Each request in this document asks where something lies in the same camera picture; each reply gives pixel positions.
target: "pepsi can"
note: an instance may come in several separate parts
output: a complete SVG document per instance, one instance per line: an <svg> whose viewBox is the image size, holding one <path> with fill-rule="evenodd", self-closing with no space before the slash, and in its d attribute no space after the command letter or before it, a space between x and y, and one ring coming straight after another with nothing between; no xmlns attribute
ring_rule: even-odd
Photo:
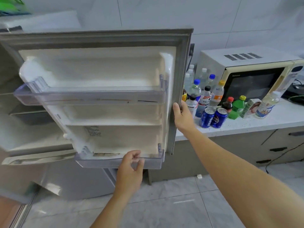
<svg viewBox="0 0 304 228"><path fill-rule="evenodd" d="M212 119L211 126L214 128L221 128L227 117L228 111L224 108L218 108L215 112L215 116Z"/></svg>
<svg viewBox="0 0 304 228"><path fill-rule="evenodd" d="M214 113L215 113L215 110L213 108L206 108L203 111L203 114L202 114L202 117L201 117L201 120L200 120L200 126L203 127L203 128L210 127L211 121L214 117Z"/></svg>

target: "white bottle cap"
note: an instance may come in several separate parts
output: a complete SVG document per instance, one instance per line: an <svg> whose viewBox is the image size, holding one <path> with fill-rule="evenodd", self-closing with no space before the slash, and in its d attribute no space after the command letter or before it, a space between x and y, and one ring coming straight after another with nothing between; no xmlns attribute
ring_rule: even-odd
<svg viewBox="0 0 304 228"><path fill-rule="evenodd" d="M273 98L280 98L281 97L281 93L279 91L273 91L270 96L272 96Z"/></svg>

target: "hand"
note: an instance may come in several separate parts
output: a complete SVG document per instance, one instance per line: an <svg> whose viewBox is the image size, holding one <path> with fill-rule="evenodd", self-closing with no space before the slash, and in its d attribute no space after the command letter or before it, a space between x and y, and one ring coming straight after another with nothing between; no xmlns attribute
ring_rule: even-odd
<svg viewBox="0 0 304 228"><path fill-rule="evenodd" d="M176 102L173 103L173 111L174 111L175 126L185 136L187 135L188 132L196 128L192 114L189 111L188 106L184 101L181 101L181 110Z"/></svg>
<svg viewBox="0 0 304 228"><path fill-rule="evenodd" d="M129 200L139 190L145 163L144 159L138 159L139 155L140 150L132 150L125 154L117 171L114 196L126 196L127 200ZM136 162L137 168L134 170L131 164Z"/></svg>

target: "countertop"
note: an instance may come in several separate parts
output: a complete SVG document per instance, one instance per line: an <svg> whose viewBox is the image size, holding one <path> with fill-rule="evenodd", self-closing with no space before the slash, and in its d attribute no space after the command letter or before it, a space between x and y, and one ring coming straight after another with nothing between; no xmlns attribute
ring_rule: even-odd
<svg viewBox="0 0 304 228"><path fill-rule="evenodd" d="M263 130L275 130L296 126L304 126L304 106L291 103L285 99L273 108L270 114L264 119L251 117L236 120L226 119L221 128L202 128L198 125L199 118L194 119L197 128L208 137L216 137L230 134L248 133ZM187 140L184 135L177 130L175 141Z"/></svg>

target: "microwave oven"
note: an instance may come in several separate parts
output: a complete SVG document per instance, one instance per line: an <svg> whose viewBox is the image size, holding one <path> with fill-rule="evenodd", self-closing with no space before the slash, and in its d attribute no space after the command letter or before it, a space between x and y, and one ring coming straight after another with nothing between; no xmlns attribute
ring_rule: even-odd
<svg viewBox="0 0 304 228"><path fill-rule="evenodd" d="M283 95L303 66L300 57L267 47L213 49L200 52L196 76L207 68L203 79L215 74L215 84L225 81L221 102L230 96L239 99L241 95L262 100L272 91Z"/></svg>

